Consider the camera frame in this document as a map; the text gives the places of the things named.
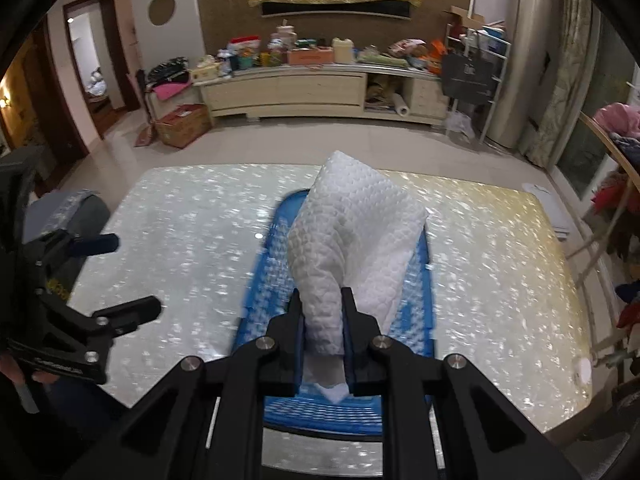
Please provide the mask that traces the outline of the small white round object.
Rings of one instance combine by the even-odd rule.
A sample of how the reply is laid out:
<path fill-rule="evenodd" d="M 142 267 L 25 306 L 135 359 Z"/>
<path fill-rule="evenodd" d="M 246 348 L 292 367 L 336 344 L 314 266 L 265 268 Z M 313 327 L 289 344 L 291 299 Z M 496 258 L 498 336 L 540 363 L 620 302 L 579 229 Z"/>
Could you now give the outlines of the small white round object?
<path fill-rule="evenodd" d="M 586 388 L 592 384 L 592 362 L 586 356 L 573 360 L 573 380 L 576 386 Z"/>

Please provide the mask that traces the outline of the pink storage box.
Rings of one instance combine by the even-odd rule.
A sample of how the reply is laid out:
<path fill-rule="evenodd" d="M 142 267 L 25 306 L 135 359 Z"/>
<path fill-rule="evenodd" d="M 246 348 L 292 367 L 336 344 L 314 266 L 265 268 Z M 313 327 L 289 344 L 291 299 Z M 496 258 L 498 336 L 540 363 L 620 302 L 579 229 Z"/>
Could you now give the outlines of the pink storage box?
<path fill-rule="evenodd" d="M 288 51 L 288 64 L 291 66 L 317 66 L 334 63 L 332 48 L 305 48 Z"/>

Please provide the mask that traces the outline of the white plastic jug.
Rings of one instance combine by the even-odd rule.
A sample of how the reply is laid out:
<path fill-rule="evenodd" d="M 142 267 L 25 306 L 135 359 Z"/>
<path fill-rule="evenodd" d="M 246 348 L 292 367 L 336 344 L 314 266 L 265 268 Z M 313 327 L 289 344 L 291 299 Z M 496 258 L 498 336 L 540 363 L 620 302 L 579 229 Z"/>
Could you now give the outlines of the white plastic jug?
<path fill-rule="evenodd" d="M 356 63 L 354 43 L 350 39 L 334 38 L 332 50 L 335 64 L 350 65 Z"/>

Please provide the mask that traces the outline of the silver standing air conditioner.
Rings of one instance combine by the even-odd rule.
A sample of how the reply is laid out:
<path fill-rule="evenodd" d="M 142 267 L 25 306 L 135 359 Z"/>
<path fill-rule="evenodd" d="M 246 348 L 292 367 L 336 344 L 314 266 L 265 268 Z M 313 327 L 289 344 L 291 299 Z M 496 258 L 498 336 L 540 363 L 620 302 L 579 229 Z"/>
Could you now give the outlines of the silver standing air conditioner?
<path fill-rule="evenodd" d="M 518 146 L 544 68 L 553 0 L 506 0 L 506 71 L 486 138 L 507 150 Z"/>

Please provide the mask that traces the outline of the paper roll in cabinet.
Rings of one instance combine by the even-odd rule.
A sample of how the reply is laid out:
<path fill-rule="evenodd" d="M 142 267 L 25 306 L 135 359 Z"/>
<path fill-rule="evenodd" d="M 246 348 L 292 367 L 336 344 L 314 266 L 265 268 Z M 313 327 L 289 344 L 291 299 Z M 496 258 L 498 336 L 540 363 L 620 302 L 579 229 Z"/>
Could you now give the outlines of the paper roll in cabinet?
<path fill-rule="evenodd" d="M 398 116 L 408 117 L 410 115 L 410 108 L 401 94 L 395 92 L 392 94 L 393 108 Z"/>

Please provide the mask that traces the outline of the white metal shelf rack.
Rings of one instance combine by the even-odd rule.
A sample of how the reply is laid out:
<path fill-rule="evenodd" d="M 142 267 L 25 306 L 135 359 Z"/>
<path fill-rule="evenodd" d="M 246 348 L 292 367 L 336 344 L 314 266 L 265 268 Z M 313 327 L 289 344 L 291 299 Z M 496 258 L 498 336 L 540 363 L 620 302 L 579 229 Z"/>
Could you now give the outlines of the white metal shelf rack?
<path fill-rule="evenodd" d="M 445 126 L 482 143 L 506 78 L 511 43 L 502 21 L 487 24 L 480 14 L 458 6 L 450 6 L 447 14 L 440 76 L 449 100 Z"/>

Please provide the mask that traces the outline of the white quilted cloth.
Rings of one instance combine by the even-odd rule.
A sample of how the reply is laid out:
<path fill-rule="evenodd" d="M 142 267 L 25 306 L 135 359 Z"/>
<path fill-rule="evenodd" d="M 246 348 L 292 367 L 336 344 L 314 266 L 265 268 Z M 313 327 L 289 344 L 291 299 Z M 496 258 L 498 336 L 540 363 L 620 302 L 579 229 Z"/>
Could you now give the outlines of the white quilted cloth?
<path fill-rule="evenodd" d="M 420 200 L 340 151 L 314 180 L 288 230 L 288 268 L 306 323 L 304 378 L 329 402 L 348 395 L 343 288 L 387 332 L 426 218 Z"/>

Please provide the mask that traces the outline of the patterned curtain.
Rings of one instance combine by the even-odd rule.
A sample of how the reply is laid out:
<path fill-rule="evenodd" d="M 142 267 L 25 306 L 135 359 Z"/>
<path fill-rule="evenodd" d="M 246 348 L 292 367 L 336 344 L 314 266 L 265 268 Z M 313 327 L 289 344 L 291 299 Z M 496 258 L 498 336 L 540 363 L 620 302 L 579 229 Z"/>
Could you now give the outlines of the patterned curtain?
<path fill-rule="evenodd" d="M 544 54 L 549 65 L 534 93 L 518 151 L 548 169 L 566 147 L 596 64 L 602 16 L 591 0 L 552 0 Z"/>

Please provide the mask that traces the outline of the pink clothes pile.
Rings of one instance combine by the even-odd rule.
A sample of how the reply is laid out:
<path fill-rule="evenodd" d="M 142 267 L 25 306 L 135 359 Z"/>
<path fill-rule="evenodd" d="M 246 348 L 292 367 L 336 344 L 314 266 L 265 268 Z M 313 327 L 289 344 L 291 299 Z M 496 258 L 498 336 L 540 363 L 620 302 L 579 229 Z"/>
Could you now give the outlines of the pink clothes pile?
<path fill-rule="evenodd" d="M 639 109 L 623 103 L 600 108 L 593 120 L 634 166 L 639 165 L 640 127 Z"/>

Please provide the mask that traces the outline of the grey chair with lace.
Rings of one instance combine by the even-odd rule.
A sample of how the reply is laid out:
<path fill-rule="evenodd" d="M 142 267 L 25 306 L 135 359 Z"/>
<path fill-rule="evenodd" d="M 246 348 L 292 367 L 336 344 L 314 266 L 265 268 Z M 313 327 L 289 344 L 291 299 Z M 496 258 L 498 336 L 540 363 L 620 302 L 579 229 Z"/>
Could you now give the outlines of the grey chair with lace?
<path fill-rule="evenodd" d="M 111 211 L 100 196 L 90 190 L 64 192 L 52 191 L 28 205 L 25 214 L 23 243 L 36 238 L 64 230 L 79 237 L 98 236 Z M 67 260 L 58 270 L 47 278 L 47 288 L 56 296 L 70 298 L 86 257 L 74 257 Z"/>

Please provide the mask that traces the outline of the cream TV cabinet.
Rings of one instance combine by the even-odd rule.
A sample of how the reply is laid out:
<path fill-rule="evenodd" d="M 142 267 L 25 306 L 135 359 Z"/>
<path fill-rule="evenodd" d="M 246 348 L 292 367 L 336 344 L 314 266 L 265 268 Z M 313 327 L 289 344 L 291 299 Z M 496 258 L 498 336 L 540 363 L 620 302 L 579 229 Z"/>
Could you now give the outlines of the cream TV cabinet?
<path fill-rule="evenodd" d="M 196 86 L 216 118 L 371 118 L 440 127 L 449 103 L 439 79 L 426 70 L 370 64 L 252 68 Z M 395 92 L 408 104 L 408 117 L 395 112 Z"/>

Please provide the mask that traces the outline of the black shopping bag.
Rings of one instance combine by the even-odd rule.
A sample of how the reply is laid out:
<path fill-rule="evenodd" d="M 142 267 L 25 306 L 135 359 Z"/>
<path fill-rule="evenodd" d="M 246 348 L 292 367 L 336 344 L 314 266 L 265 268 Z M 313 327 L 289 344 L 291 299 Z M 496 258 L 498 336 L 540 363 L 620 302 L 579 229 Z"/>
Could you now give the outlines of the black shopping bag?
<path fill-rule="evenodd" d="M 496 91 L 499 62 L 486 35 L 471 32 L 455 41 L 442 58 L 442 93 L 472 105 L 488 104 Z"/>

